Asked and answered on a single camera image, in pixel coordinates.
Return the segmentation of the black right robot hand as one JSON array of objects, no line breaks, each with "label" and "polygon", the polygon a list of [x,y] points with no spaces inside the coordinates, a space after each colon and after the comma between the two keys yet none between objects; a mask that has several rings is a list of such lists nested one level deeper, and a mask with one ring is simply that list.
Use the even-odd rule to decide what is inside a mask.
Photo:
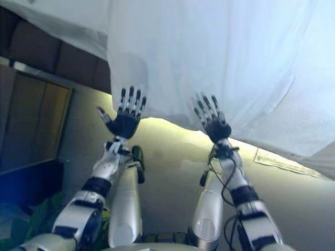
[{"label": "black right robot hand", "polygon": [[208,97],[201,93],[192,97],[191,102],[196,118],[214,144],[219,144],[230,137],[231,126],[227,123],[215,95]]}]

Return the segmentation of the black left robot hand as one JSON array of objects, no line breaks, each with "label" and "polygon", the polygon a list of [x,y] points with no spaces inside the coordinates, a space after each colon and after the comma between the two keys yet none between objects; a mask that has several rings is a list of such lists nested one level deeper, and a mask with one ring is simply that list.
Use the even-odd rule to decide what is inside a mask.
[{"label": "black left robot hand", "polygon": [[134,93],[135,88],[133,86],[129,87],[129,91],[126,91],[125,88],[121,90],[115,119],[112,119],[102,107],[96,107],[103,123],[114,136],[130,139],[137,130],[143,110],[146,107],[147,97],[142,95],[140,89],[137,89],[135,95]]}]

